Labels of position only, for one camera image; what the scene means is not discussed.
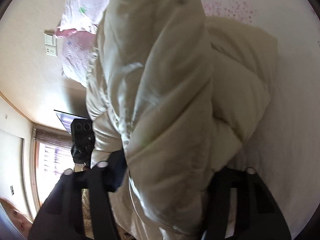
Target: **person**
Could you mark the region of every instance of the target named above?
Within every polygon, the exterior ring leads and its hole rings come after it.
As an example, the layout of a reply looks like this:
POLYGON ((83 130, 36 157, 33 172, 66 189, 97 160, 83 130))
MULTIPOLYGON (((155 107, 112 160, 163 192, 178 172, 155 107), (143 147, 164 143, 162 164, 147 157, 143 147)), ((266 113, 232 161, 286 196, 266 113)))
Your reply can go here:
POLYGON ((28 239, 29 231, 32 227, 32 222, 27 216, 23 215, 10 201, 0 198, 0 204, 3 206, 4 211, 20 231, 24 238, 28 239))

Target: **window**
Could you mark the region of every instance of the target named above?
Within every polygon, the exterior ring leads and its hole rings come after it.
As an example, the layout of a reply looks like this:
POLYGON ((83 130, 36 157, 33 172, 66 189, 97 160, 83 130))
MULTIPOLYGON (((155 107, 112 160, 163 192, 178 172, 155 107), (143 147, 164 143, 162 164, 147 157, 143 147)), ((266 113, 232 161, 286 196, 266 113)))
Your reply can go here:
POLYGON ((43 203, 53 190, 66 169, 73 169, 70 148, 61 148, 37 143, 38 166, 36 182, 40 203, 43 203))

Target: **camera lens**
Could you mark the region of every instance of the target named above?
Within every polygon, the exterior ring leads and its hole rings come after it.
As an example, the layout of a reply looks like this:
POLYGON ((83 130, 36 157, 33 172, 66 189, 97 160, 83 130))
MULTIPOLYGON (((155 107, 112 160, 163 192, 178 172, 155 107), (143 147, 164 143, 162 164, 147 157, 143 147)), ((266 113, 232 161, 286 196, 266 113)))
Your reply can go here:
POLYGON ((88 123, 85 123, 85 124, 84 124, 84 129, 85 129, 86 131, 90 131, 91 125, 88 124, 88 123))
POLYGON ((76 128, 77 128, 78 130, 81 130, 81 129, 82 129, 82 125, 81 125, 80 123, 77 123, 76 128))

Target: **bed sheet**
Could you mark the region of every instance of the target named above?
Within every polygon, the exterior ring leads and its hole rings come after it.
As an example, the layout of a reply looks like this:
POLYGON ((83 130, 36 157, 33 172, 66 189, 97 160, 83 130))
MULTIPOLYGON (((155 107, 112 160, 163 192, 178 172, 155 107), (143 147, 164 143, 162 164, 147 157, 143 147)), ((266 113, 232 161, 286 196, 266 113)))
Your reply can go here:
POLYGON ((320 203, 320 21, 308 0, 202 0, 206 14, 278 38, 272 101, 230 168, 255 168, 295 238, 320 203))

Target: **black camera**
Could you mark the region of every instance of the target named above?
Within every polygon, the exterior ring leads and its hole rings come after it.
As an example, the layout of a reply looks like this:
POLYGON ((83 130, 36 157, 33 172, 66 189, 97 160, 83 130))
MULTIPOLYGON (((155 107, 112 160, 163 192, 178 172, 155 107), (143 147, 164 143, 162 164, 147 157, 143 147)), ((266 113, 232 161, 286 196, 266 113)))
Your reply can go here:
POLYGON ((74 119, 71 123, 72 148, 74 163, 90 167, 91 153, 94 149, 95 137, 92 121, 89 119, 74 119))

